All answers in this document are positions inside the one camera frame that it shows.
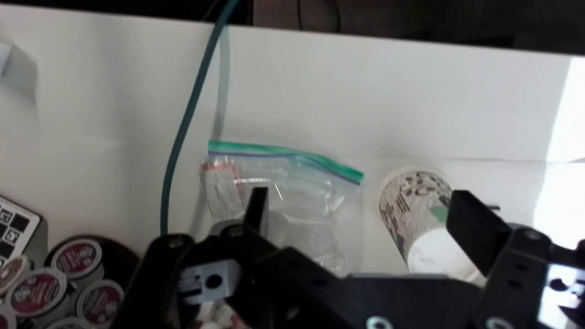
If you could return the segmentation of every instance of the white shelf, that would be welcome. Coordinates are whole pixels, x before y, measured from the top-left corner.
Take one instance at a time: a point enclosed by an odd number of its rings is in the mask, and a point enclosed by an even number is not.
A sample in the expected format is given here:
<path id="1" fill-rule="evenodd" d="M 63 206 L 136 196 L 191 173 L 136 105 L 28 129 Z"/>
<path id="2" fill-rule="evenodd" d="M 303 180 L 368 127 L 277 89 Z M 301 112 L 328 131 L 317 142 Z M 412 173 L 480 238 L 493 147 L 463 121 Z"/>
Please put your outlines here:
<path id="1" fill-rule="evenodd" d="M 8 6 L 0 23 L 17 50 L 0 83 L 0 195 L 43 215 L 50 244 L 92 233 L 142 253 L 209 26 Z M 553 200 L 540 204 L 542 227 L 566 244 L 577 231 L 562 229 L 582 224 L 562 189 L 566 178 L 579 187 L 580 165 L 544 165 L 585 156 L 551 153 L 585 142 L 585 107 L 568 94 L 582 87 L 580 59 L 246 28 L 226 37 L 176 169 L 173 233 L 206 235 L 197 165 L 209 138 L 361 169 L 368 273 L 403 273 L 372 209 L 379 180 L 410 163 L 394 160 L 420 160 L 511 222 L 535 218 L 542 195 Z"/>

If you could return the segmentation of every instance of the blue cable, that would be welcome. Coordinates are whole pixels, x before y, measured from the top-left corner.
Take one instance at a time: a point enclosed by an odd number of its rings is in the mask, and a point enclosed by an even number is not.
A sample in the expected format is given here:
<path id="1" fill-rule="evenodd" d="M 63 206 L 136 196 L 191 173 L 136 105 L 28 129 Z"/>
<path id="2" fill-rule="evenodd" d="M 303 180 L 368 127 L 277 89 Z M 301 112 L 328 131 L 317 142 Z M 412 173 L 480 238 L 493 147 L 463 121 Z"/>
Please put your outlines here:
<path id="1" fill-rule="evenodd" d="M 195 109 L 197 109 L 197 103 L 198 103 L 198 98 L 200 98 L 200 92 L 202 92 L 202 85 L 204 85 L 204 79 L 206 79 L 206 72 L 208 72 L 208 67 L 209 67 L 209 63 L 213 59 L 213 52 L 215 52 L 217 41 L 219 41 L 220 32 L 226 26 L 226 23 L 231 17 L 231 14 L 233 14 L 237 4 L 239 4 L 239 0 L 226 0 L 224 8 L 220 10 L 219 19 L 217 19 L 217 23 L 213 26 L 213 32 L 208 37 L 208 43 L 206 43 L 206 48 L 204 48 L 204 56 L 200 59 L 200 67 L 198 67 L 198 72 L 197 72 L 197 79 L 195 79 L 193 89 L 189 92 L 189 98 L 187 98 L 187 103 L 186 103 L 186 109 L 184 109 L 184 116 L 182 116 L 180 127 L 178 127 L 178 132 L 175 136 L 175 142 L 173 142 L 169 156 L 167 156 L 164 182 L 162 182 L 162 195 L 160 195 L 160 237 L 167 235 L 169 191 L 171 191 L 171 180 L 173 180 L 173 174 L 175 174 L 175 169 L 176 169 L 176 162 L 178 162 L 178 156 L 180 156 L 180 149 L 182 149 L 189 121 L 191 121 L 191 118 L 195 114 Z"/>

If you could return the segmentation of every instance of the paper cup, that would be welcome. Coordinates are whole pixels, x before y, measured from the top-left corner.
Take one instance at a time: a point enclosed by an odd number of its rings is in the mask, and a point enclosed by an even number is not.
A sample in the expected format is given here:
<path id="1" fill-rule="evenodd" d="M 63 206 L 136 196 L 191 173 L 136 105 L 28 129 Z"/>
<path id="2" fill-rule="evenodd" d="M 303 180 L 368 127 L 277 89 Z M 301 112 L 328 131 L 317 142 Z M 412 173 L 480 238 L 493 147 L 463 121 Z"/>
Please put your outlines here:
<path id="1" fill-rule="evenodd" d="M 409 273 L 473 282 L 478 271 L 445 231 L 449 202 L 451 189 L 436 174 L 401 171 L 383 182 L 378 215 Z"/>

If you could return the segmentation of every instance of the ziplock bag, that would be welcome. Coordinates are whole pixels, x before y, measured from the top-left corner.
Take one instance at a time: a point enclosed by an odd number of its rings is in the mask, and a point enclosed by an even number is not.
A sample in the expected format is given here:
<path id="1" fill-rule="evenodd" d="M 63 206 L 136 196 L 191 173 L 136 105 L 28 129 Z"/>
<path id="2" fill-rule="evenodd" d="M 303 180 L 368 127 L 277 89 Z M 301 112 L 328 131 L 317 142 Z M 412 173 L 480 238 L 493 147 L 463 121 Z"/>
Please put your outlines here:
<path id="1" fill-rule="evenodd" d="M 317 154 L 226 142 L 209 142 L 200 167 L 213 220 L 240 220 L 251 189 L 266 187 L 261 235 L 336 275 L 359 266 L 361 180 L 361 173 Z"/>

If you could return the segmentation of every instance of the green zipper seal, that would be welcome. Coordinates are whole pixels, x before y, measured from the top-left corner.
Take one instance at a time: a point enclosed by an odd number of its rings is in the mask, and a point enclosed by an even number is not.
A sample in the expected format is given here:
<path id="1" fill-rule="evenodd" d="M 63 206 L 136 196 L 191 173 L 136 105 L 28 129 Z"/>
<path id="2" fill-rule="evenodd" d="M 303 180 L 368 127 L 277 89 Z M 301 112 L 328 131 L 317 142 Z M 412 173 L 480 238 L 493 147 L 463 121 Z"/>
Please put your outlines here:
<path id="1" fill-rule="evenodd" d="M 301 153 L 293 149 L 283 147 L 268 147 L 268 145 L 246 145 L 246 143 L 229 143 L 229 142 L 208 142 L 209 154 L 233 154 L 233 156 L 281 156 L 281 158 L 304 158 L 308 162 L 317 163 L 319 167 L 330 171 L 336 176 L 341 176 L 352 184 L 363 182 L 363 173 L 336 163 L 319 154 Z"/>

